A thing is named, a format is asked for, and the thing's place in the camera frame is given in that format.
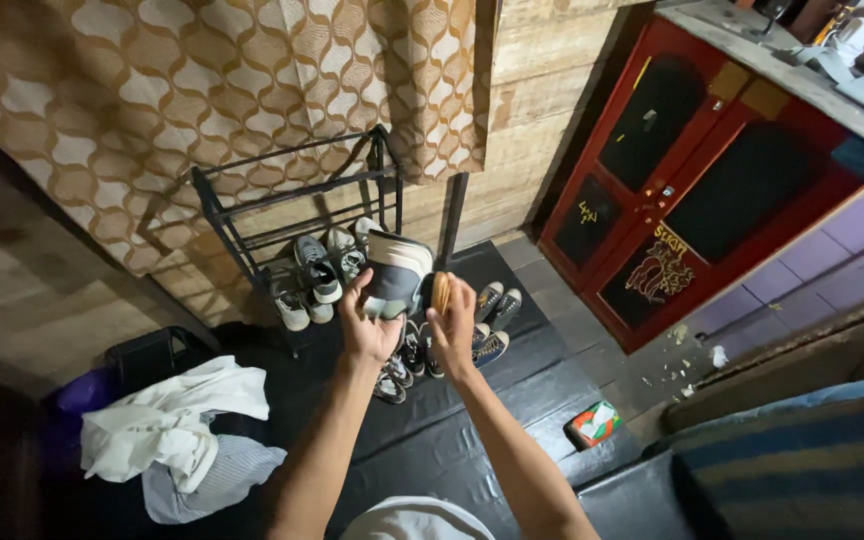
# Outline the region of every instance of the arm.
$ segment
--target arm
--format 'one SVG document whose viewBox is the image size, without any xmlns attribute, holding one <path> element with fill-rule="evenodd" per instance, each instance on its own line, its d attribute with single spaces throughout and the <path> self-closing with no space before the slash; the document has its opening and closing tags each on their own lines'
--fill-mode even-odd
<svg viewBox="0 0 864 540">
<path fill-rule="evenodd" d="M 429 309 L 433 354 L 459 391 L 515 521 L 528 538 L 598 538 L 556 464 L 473 365 L 475 291 L 450 275 L 446 317 Z"/>
<path fill-rule="evenodd" d="M 356 277 L 339 304 L 345 349 L 313 420 L 289 452 L 273 490 L 269 539 L 322 538 L 349 472 L 379 370 L 396 345 L 403 321 L 370 321 L 356 304 L 372 279 Z"/>
</svg>

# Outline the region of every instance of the white t-shirt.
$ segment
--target white t-shirt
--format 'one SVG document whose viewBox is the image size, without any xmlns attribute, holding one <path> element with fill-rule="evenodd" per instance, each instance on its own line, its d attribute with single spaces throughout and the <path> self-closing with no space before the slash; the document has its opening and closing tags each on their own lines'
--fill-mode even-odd
<svg viewBox="0 0 864 540">
<path fill-rule="evenodd" d="M 342 540 L 496 540 L 473 514 L 435 497 L 388 497 L 352 520 Z"/>
</svg>

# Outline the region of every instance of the brown and white curtain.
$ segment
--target brown and white curtain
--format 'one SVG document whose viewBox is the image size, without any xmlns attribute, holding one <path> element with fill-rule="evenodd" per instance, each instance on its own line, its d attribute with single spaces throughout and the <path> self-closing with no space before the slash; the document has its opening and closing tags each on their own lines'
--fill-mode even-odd
<svg viewBox="0 0 864 540">
<path fill-rule="evenodd" d="M 386 125 L 407 178 L 481 170 L 475 0 L 0 0 L 0 147 L 128 270 L 203 230 L 184 179 Z M 225 204 L 323 182 L 352 145 L 227 171 Z"/>
</svg>

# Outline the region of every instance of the metal shoe rack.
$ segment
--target metal shoe rack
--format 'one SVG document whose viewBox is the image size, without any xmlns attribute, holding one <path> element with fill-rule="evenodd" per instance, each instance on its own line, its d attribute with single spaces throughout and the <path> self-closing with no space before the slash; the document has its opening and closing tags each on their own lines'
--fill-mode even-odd
<svg viewBox="0 0 864 540">
<path fill-rule="evenodd" d="M 210 177 L 216 173 L 238 166 L 261 162 L 277 156 L 284 156 L 286 154 L 292 154 L 309 148 L 334 144 L 342 141 L 357 141 L 356 147 L 359 144 L 366 144 L 368 146 L 366 154 L 366 171 L 346 177 L 332 178 L 329 181 L 320 184 L 309 185 L 292 191 L 271 194 L 255 201 L 242 202 L 230 207 L 222 205 L 222 202 L 219 201 L 215 190 L 212 188 Z M 358 150 L 359 152 L 362 152 L 365 151 L 365 148 Z M 389 164 L 385 163 L 386 154 L 388 154 L 388 157 L 391 160 L 391 163 Z M 389 227 L 385 223 L 385 214 L 386 209 L 394 206 L 395 227 L 393 231 L 397 235 L 400 235 L 402 233 L 403 184 L 401 169 L 402 162 L 392 147 L 389 146 L 389 131 L 382 126 L 376 126 L 375 128 L 362 133 L 342 135 L 327 140 L 295 146 L 294 148 L 287 148 L 277 152 L 263 153 L 261 155 L 256 155 L 255 157 L 240 159 L 232 163 L 209 169 L 202 169 L 197 166 L 192 167 L 192 185 L 198 192 L 198 199 L 201 201 L 202 213 L 204 214 L 205 219 L 208 221 L 209 225 L 212 226 L 212 229 L 215 231 L 215 234 L 219 236 L 219 239 L 222 240 L 222 244 L 232 255 L 235 263 L 239 265 L 239 268 L 242 270 L 242 273 L 245 274 L 248 282 L 252 286 L 252 289 L 255 291 L 255 294 L 260 298 L 268 300 L 273 316 L 278 322 L 277 326 L 280 328 L 286 343 L 288 343 L 293 357 L 298 357 L 298 351 L 293 338 L 294 332 L 289 331 L 285 328 L 285 325 L 282 325 L 279 312 L 275 308 L 276 299 L 273 296 L 270 287 L 272 279 L 278 279 L 282 276 L 279 272 L 287 270 L 276 270 L 275 273 L 273 273 L 268 268 L 268 265 L 281 257 L 277 255 L 266 260 L 256 260 L 254 252 L 277 244 L 290 242 L 304 235 L 315 236 L 332 227 L 341 227 L 354 223 L 360 217 L 373 217 L 373 207 L 377 208 L 378 219 L 376 221 L 384 230 L 389 231 Z M 388 192 L 391 191 L 390 183 L 392 181 L 394 181 L 395 199 L 394 201 L 389 202 L 386 201 L 386 198 L 387 195 L 389 195 Z M 375 182 L 378 193 L 378 197 L 375 201 L 366 200 L 335 211 L 330 211 L 329 213 L 318 217 L 292 223 L 284 227 L 261 231 L 249 236 L 243 236 L 235 227 L 234 217 L 237 215 L 243 215 L 263 208 L 270 208 L 271 210 L 271 207 L 274 207 L 275 205 L 299 199 L 300 197 L 327 193 L 342 186 L 363 182 Z M 340 215 L 343 215 L 344 217 L 338 221 L 332 220 L 334 217 Z M 351 250 L 334 253 L 330 252 L 325 260 L 335 262 L 336 264 L 333 264 L 333 266 L 338 268 L 337 264 L 339 260 L 341 260 L 342 256 L 344 256 L 348 251 Z M 300 283 L 302 291 L 311 288 L 311 283 L 308 282 L 304 268 L 295 267 L 292 272 L 294 273 L 293 277 Z"/>
</svg>

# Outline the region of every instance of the red cabinet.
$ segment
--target red cabinet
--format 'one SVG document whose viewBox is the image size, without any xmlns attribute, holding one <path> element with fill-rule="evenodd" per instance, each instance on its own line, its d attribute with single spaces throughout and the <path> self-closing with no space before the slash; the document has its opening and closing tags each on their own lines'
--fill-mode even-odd
<svg viewBox="0 0 864 540">
<path fill-rule="evenodd" d="M 656 18 L 539 247 L 630 353 L 855 192 L 850 136 Z"/>
</svg>

